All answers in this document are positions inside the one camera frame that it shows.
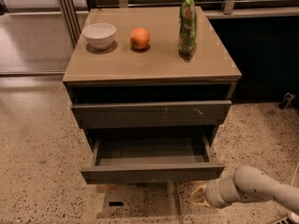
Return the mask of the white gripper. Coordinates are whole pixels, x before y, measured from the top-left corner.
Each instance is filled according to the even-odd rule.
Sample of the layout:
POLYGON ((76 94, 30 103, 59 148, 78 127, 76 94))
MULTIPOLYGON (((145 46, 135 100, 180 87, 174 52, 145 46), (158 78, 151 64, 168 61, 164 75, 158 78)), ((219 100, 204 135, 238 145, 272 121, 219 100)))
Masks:
POLYGON ((192 203, 198 206, 224 208, 240 201, 240 191, 233 178, 209 180, 207 184, 200 185, 193 193, 192 203))

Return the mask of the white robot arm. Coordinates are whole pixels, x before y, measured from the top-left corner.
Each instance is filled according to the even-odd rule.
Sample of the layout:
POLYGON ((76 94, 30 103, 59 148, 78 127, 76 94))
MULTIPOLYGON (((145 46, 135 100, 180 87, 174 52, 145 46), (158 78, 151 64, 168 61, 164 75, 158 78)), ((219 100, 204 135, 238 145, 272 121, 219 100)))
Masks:
POLYGON ((281 183, 265 172, 241 166, 226 178, 212 179, 192 193, 192 203, 222 209, 233 203, 273 201, 299 215, 299 188, 281 183))

